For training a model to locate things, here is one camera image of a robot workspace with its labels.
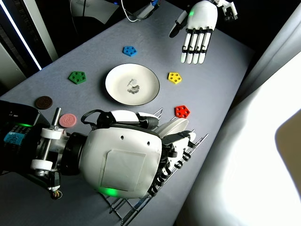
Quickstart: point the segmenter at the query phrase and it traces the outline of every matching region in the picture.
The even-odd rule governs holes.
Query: tabletop
[[[174,117],[175,106],[186,105],[191,111],[187,129],[195,129],[197,137],[207,133],[209,136],[190,161],[184,163],[182,169],[132,221],[132,226],[171,226],[174,223],[253,55],[253,51],[242,43],[215,30],[204,63],[181,64],[180,55],[186,32],[180,31],[173,39],[168,36],[181,12],[164,1],[146,20],[131,23],[124,19],[0,97],[2,100],[34,106],[36,98],[50,96],[53,99],[52,107],[41,110],[49,121],[52,121],[57,107],[62,108],[62,113],[75,114],[78,120],[93,109],[154,113],[163,107],[161,122],[166,122]],[[137,55],[124,55],[124,46],[134,46]],[[107,95],[105,76],[112,68],[125,63],[144,65],[156,74],[160,91],[153,101],[130,107],[119,104]],[[85,72],[87,81],[79,85],[72,83],[68,80],[72,71]],[[182,82],[174,85],[168,81],[169,72],[180,73]],[[67,131],[88,134],[90,127],[78,122]],[[53,201],[46,191],[16,173],[1,176],[1,224],[120,225],[118,217],[109,214],[108,204],[88,186],[81,175],[62,177],[60,190],[63,192],[62,199]]]

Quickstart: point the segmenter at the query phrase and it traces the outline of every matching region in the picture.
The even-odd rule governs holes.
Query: blue sticker
[[[20,145],[22,143],[22,140],[24,138],[24,134],[22,133],[15,133],[15,132],[9,132],[5,137],[4,137],[4,142],[5,143],[10,143],[13,145]]]

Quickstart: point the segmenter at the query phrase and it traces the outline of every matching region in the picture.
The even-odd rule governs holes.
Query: pink cookie
[[[74,114],[64,114],[60,117],[59,122],[62,127],[72,127],[76,124],[76,116]]]

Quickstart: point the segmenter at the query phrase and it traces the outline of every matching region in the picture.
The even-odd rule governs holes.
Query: green light
[[[24,126],[24,127],[32,127],[32,125],[23,124],[23,123],[17,123],[18,126]]]
[[[104,188],[102,190],[102,193],[105,193],[109,196],[118,196],[118,190],[113,189],[113,188]]]

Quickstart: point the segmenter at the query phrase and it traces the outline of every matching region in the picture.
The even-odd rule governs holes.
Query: robotic arm
[[[187,25],[187,35],[182,47],[181,62],[202,64],[205,59],[212,31],[217,22],[217,7],[222,7],[226,21],[236,20],[237,11],[233,2],[203,0],[181,13],[169,34],[171,38]]]
[[[81,118],[92,128],[86,136],[58,127],[60,108],[50,125],[33,107],[4,101],[0,107],[0,171],[19,173],[47,189],[53,199],[62,195],[61,174],[80,172],[106,195],[154,196],[173,167],[180,168],[181,159],[190,158],[186,150],[195,147],[196,134],[185,130],[186,119],[158,127],[152,114],[93,110]],[[93,113],[100,113],[97,122],[86,121]]]

